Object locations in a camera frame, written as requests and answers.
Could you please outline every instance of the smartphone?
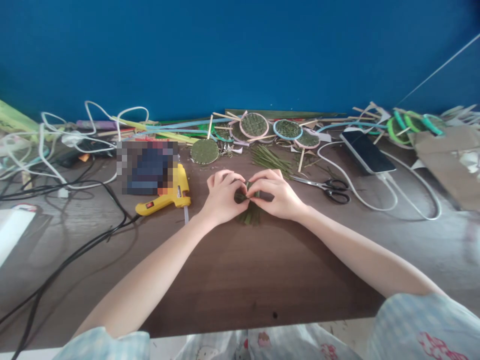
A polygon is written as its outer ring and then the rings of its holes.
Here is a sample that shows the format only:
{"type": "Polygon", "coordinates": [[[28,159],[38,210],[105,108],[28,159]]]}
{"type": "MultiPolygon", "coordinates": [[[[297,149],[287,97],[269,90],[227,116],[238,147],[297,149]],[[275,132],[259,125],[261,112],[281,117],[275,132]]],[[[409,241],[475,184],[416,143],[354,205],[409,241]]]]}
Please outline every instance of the smartphone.
{"type": "Polygon", "coordinates": [[[363,131],[342,132],[340,139],[367,173],[387,173],[397,169],[363,131]]]}

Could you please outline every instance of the brown table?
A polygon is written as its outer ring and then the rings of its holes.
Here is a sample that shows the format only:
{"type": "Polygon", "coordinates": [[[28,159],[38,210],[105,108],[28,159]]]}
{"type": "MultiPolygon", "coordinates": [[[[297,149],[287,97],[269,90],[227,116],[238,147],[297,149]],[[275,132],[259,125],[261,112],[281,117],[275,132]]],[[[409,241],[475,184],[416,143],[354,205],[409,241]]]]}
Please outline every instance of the brown table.
{"type": "MultiPolygon", "coordinates": [[[[383,148],[413,163],[412,152],[388,144],[383,148]]],[[[276,151],[282,157],[290,156],[286,151],[276,151]]],[[[391,195],[385,186],[375,177],[360,177],[344,149],[326,149],[325,154],[349,169],[367,202],[380,207],[390,204],[391,195]]],[[[251,164],[248,154],[221,158],[203,167],[188,159],[188,151],[183,150],[181,158],[189,176],[190,216],[199,212],[207,198],[206,179],[213,172],[228,168],[248,178],[260,170],[251,164]]],[[[115,166],[112,160],[99,160],[93,178],[109,179],[115,166]]],[[[66,174],[74,179],[81,170],[66,174]]],[[[427,171],[420,171],[438,186],[427,171]]],[[[312,179],[328,178],[315,165],[304,172],[312,179]]],[[[393,176],[421,210],[433,212],[428,193],[411,174],[399,168],[393,176]]],[[[291,186],[306,203],[407,259],[453,299],[480,312],[477,213],[456,211],[442,194],[441,218],[421,221],[402,198],[395,210],[381,213],[366,208],[353,195],[350,204],[338,205],[313,186],[298,182],[291,186]]],[[[131,214],[137,203],[152,199],[121,195],[118,182],[111,187],[131,214]]],[[[40,206],[41,214],[0,269],[2,315],[32,293],[69,254],[122,219],[101,188],[77,192],[69,200],[52,193],[26,202],[40,206]]],[[[14,204],[4,202],[0,206],[14,204]]],[[[183,224],[182,209],[165,208],[143,218],[135,227],[122,229],[110,242],[98,245],[71,264],[43,296],[29,348],[64,345],[102,297],[183,224]]],[[[152,337],[164,337],[370,317],[383,301],[311,232],[263,214],[258,227],[231,221],[209,233],[142,329],[152,337]]],[[[2,327],[1,351],[11,351],[17,345],[26,324],[25,310],[2,327]]]]}

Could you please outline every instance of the hand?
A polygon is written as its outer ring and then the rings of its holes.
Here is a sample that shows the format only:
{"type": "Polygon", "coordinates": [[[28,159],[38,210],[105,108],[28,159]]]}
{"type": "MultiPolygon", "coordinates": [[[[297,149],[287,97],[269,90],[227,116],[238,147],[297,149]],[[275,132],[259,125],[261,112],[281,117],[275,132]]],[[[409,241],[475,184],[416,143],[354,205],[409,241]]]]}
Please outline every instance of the hand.
{"type": "Polygon", "coordinates": [[[244,183],[243,176],[231,170],[220,170],[210,176],[206,181],[210,195],[199,215],[202,214],[215,227],[243,213],[249,207],[250,200],[238,204],[234,197],[238,189],[247,194],[244,183]]]}
{"type": "Polygon", "coordinates": [[[306,205],[299,199],[290,185],[284,180],[280,170],[263,170],[251,177],[246,196],[267,213],[278,218],[297,221],[306,209],[306,205]],[[255,192],[263,191],[274,196],[272,201],[253,197],[255,192]]]}

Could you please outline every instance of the finger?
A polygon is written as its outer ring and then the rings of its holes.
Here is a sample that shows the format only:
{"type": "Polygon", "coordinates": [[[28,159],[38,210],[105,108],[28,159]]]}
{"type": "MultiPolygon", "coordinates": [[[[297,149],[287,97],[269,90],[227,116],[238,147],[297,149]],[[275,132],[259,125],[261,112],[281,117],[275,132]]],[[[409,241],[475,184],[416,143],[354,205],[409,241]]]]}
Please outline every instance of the finger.
{"type": "Polygon", "coordinates": [[[276,173],[281,179],[284,178],[282,171],[280,169],[275,169],[273,170],[274,173],[276,173]]]}
{"type": "Polygon", "coordinates": [[[278,184],[275,180],[260,179],[253,183],[246,193],[247,198],[251,198],[257,191],[263,191],[275,195],[275,189],[278,187],[278,184]]]}
{"type": "Polygon", "coordinates": [[[212,190],[212,188],[214,187],[214,179],[215,179],[215,174],[212,174],[206,180],[206,185],[208,186],[208,190],[212,190]]]}
{"type": "Polygon", "coordinates": [[[228,187],[231,188],[232,192],[236,192],[240,189],[243,194],[247,194],[247,186],[241,180],[232,182],[228,187]]]}
{"type": "Polygon", "coordinates": [[[216,186],[216,185],[220,184],[222,182],[222,180],[224,179],[224,175],[229,174],[229,173],[233,173],[233,171],[232,170],[227,170],[227,169],[217,171],[215,173],[215,178],[214,178],[213,185],[216,186]]]}
{"type": "Polygon", "coordinates": [[[237,174],[236,172],[231,172],[221,182],[222,184],[225,184],[226,186],[230,185],[233,183],[235,180],[240,180],[242,182],[245,182],[245,179],[242,175],[237,174]]]}
{"type": "Polygon", "coordinates": [[[251,197],[250,201],[256,204],[260,209],[265,210],[267,213],[270,214],[271,206],[273,205],[271,201],[266,201],[259,197],[251,197]]]}
{"type": "Polygon", "coordinates": [[[244,211],[246,211],[249,208],[250,200],[246,199],[243,200],[241,203],[236,205],[236,208],[238,209],[238,214],[240,215],[244,211]]]}
{"type": "Polygon", "coordinates": [[[262,170],[262,171],[257,172],[248,181],[253,183],[254,181],[257,181],[260,178],[267,178],[267,179],[270,179],[270,180],[278,180],[278,179],[282,179],[282,176],[279,175],[277,172],[275,172],[275,170],[266,169],[266,170],[262,170]]]}

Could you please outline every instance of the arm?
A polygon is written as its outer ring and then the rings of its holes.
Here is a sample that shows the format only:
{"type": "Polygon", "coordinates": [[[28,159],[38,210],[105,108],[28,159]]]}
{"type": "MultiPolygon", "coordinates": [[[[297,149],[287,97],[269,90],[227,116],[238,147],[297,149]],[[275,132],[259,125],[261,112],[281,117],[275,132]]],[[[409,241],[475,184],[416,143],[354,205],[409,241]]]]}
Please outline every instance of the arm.
{"type": "Polygon", "coordinates": [[[234,200],[236,190],[247,192],[244,182],[241,175],[230,170],[210,176],[210,194],[200,213],[129,272],[93,309],[73,337],[96,327],[105,327],[113,338],[138,330],[200,240],[215,226],[247,209],[249,200],[241,204],[234,200]]]}
{"type": "Polygon", "coordinates": [[[279,170],[260,171],[249,181],[255,182],[247,193],[251,201],[274,216],[305,226],[350,270],[386,298],[398,293],[445,295],[408,261],[305,205],[279,170]],[[252,197],[257,191],[271,193],[273,201],[252,197]]]}

